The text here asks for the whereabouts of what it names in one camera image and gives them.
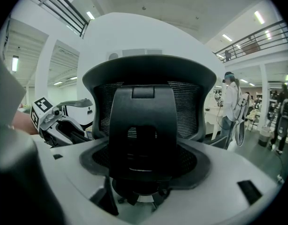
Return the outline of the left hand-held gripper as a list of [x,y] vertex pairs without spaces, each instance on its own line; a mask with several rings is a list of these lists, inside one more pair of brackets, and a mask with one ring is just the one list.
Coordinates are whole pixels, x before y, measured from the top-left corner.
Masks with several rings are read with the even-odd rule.
[[70,120],[59,120],[63,116],[60,109],[47,98],[42,97],[32,103],[30,118],[41,138],[51,147],[72,145],[72,133],[84,136],[82,128]]

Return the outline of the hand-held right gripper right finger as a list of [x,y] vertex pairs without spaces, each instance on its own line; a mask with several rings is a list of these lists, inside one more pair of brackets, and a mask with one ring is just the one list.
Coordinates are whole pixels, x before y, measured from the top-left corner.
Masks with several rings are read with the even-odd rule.
[[[128,224],[249,224],[276,195],[277,185],[246,158],[195,141],[184,144],[206,154],[209,176],[192,190],[174,190],[155,211],[148,204],[123,204],[119,218]],[[250,180],[262,194],[249,205],[238,183]]]

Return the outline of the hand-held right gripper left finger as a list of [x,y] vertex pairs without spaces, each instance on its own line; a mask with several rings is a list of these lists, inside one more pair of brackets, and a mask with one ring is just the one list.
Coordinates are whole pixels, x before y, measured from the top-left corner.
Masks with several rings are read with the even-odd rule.
[[65,222],[111,222],[111,215],[90,201],[105,177],[93,175],[80,164],[81,145],[51,149],[36,141],[45,178],[57,198]]

